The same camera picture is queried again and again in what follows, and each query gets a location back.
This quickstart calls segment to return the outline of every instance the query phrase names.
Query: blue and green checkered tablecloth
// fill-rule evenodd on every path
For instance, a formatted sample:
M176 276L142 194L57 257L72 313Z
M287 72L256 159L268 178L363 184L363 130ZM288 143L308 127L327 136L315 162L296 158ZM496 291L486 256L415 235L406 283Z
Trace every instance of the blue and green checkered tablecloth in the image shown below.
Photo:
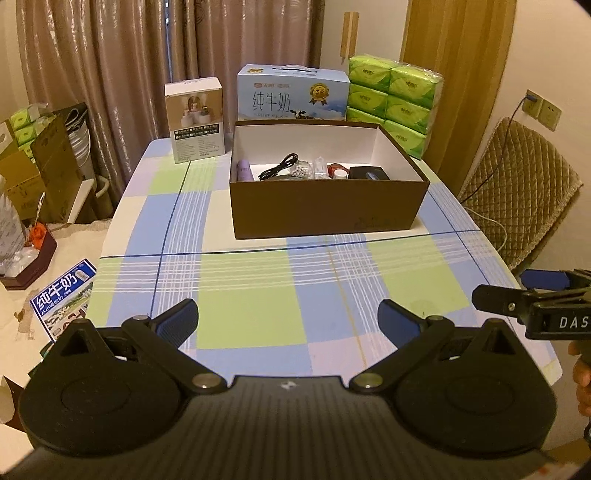
M489 314L472 307L472 290L517 283L445 185L417 163L431 186L410 230L236 240L230 154L176 165L170 140L155 140L109 228L88 317L116 326L192 298L199 327L181 350L228 381L336 374L348 382L396 350L376 318L386 298L419 316L481 325ZM525 339L510 322L555 382L561 369L551 345Z

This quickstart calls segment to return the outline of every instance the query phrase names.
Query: green tissue package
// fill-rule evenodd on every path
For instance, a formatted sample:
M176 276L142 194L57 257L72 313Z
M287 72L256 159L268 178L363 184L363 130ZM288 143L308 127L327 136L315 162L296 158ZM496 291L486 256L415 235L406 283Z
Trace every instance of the green tissue package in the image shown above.
M434 112L431 115L431 110L425 107L415 105L394 95L388 96L386 118L392 122L426 134L432 117L435 117Z
M19 145L32 142L37 138L37 135L38 134L37 130L35 129L35 125L29 125L14 132L14 136L17 138Z
M388 94L351 84L348 105L371 115L383 117L388 103Z
M390 71L390 95L404 98L425 108L437 105L443 77L414 65L399 65Z
M39 117L47 113L46 103L34 103L27 108L21 108L10 117L10 124L13 130L20 130L31 125Z
M33 163L35 163L35 158L33 157L33 151L31 150L31 145L33 144L33 142L34 142L34 140L31 140L30 142L27 142L24 145L21 145L20 147L18 147L18 149L25 152L27 154L27 157L29 157L31 160L33 160Z
M410 156L418 159L423 156L428 140L425 135L390 120L386 120L384 128Z
M385 120L369 113L356 110L355 108L347 107L347 121L348 122L364 122L366 124L384 125Z
M381 59L372 55L357 55L349 59L349 80L356 85L388 92L390 87L390 70L399 62Z

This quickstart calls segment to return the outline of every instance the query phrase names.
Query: white product box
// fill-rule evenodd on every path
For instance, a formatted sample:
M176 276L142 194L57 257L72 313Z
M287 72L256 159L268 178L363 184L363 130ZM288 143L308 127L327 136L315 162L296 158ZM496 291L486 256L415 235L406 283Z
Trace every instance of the white product box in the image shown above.
M174 162L224 155L222 84L216 77L164 88Z

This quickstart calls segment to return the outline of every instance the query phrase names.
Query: purple bottle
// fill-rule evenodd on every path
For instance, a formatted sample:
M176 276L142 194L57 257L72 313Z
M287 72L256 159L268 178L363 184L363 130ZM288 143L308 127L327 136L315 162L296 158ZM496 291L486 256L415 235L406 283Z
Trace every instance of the purple bottle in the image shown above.
M240 160L236 168L238 169L238 181L254 181L251 164L248 160Z

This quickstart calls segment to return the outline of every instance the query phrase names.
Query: black cable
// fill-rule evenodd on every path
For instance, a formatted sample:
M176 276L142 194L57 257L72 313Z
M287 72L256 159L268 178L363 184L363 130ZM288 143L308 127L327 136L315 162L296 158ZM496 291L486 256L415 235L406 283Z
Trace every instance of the black cable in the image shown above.
M499 159L499 161L497 162L495 168L492 169L492 172L489 176L487 176L487 178L485 179L485 181L483 181L480 185L478 185L478 187L476 188L476 190L474 190L474 192L472 192L470 195L468 195L465 199L463 199L460 203L466 203L469 199L471 199L476 192L478 192L478 190L480 190L482 188L482 186L491 179L491 177L495 174L495 172L499 169L499 166L503 163L503 156L505 155L505 147L507 146L507 139L509 138L509 129L511 127L511 124L513 123L513 119L515 118L515 114L517 113L517 110L519 110L519 107L521 107L521 105L523 104L523 102L525 102L526 100L530 100L532 102L537 102L538 99L537 97L527 94L526 96L524 96L521 101L519 102L519 105L517 105L517 107L515 108L515 110L513 111L513 115L511 115L511 118L509 119L509 124L507 125L507 130L505 131L505 139L503 140L503 147L501 149L501 157Z
M286 158L283 159L283 161L279 165L273 168L269 168L269 170L265 170L263 173L261 173L259 175L259 180L266 180L276 177L281 170L295 165L298 160L299 156L297 153L290 153L288 156L286 156Z

